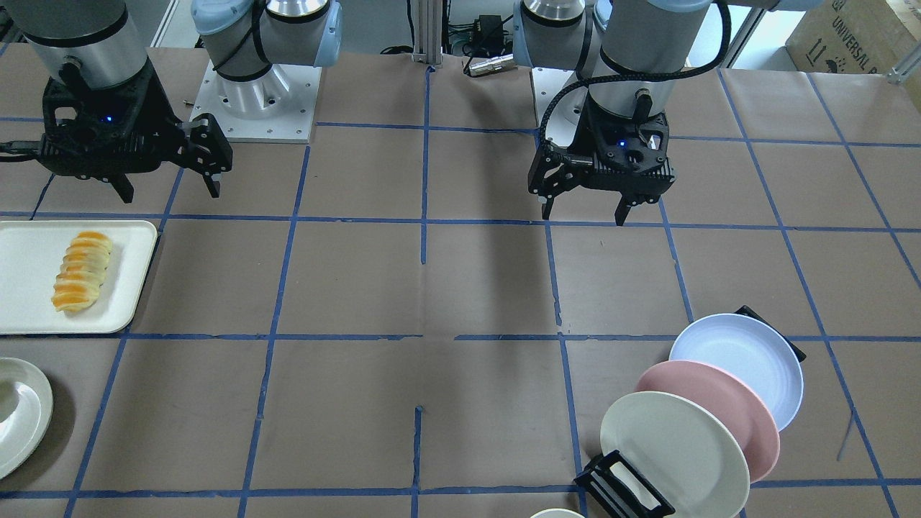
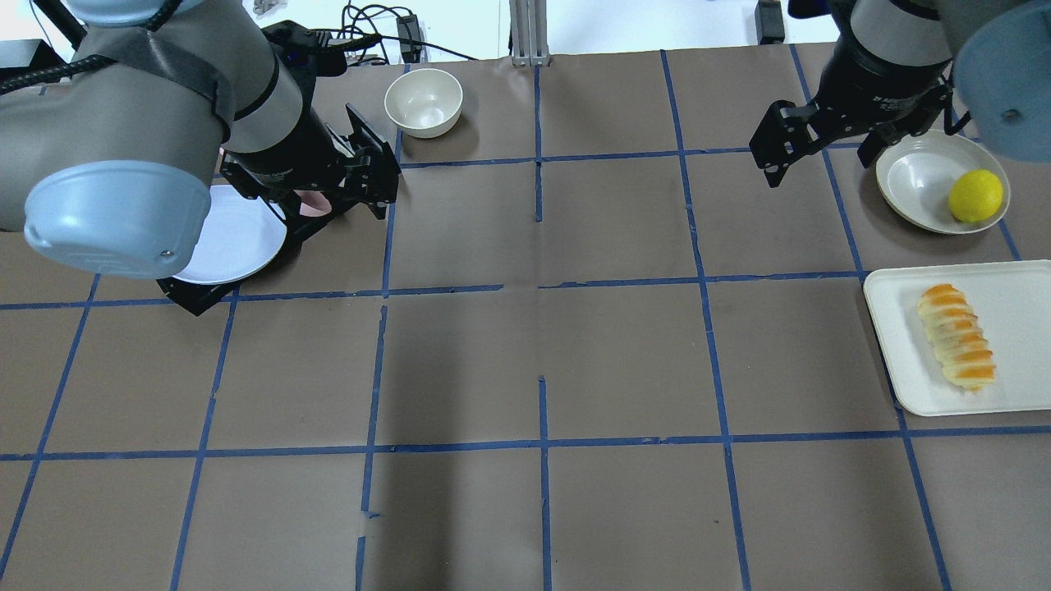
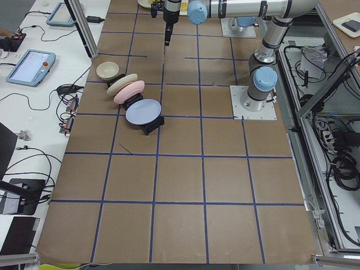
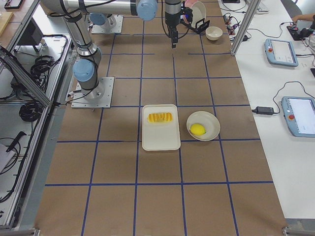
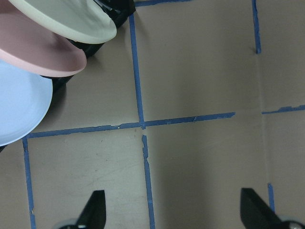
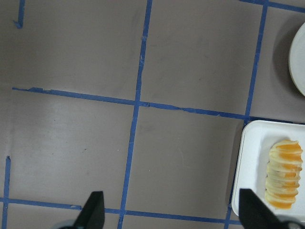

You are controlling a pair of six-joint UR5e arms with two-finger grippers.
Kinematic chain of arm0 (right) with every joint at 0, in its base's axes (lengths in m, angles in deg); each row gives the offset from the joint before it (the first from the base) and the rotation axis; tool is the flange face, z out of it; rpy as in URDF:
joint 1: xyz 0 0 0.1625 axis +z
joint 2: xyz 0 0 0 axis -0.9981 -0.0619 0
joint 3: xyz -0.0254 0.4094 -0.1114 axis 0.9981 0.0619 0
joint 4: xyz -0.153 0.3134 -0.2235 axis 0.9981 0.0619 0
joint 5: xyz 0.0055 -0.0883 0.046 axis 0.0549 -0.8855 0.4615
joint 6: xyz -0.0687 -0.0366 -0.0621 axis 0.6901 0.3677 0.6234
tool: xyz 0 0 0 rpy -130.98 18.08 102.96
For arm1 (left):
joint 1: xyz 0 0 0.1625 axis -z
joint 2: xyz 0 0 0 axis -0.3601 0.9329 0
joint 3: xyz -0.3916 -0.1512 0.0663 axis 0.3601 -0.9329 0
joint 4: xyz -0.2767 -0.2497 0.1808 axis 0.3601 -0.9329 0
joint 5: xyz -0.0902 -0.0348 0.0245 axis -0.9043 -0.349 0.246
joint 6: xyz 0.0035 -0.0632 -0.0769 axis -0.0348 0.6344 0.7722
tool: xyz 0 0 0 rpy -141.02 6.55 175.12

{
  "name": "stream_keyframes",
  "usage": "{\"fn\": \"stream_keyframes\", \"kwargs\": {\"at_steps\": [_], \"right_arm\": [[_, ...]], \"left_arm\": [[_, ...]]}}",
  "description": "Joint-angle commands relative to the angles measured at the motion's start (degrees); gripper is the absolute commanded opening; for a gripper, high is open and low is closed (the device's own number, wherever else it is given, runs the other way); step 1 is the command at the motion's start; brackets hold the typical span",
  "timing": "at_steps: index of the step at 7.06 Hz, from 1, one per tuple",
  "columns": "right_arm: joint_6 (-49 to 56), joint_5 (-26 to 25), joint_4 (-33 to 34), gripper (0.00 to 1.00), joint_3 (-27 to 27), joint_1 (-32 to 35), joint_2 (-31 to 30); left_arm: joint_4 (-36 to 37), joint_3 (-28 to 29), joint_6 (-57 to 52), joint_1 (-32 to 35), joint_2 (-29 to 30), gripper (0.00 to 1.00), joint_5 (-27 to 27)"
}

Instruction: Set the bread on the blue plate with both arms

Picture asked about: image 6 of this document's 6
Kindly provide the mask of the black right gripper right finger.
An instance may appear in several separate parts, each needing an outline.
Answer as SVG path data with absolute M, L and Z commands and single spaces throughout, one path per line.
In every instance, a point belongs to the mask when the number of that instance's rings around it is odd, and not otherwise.
M 245 229 L 288 229 L 251 190 L 239 191 L 239 220 Z

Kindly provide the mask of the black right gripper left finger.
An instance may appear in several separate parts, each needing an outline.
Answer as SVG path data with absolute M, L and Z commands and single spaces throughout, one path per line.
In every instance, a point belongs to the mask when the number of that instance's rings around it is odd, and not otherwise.
M 75 229 L 102 229 L 105 223 L 103 191 L 94 191 L 74 222 Z

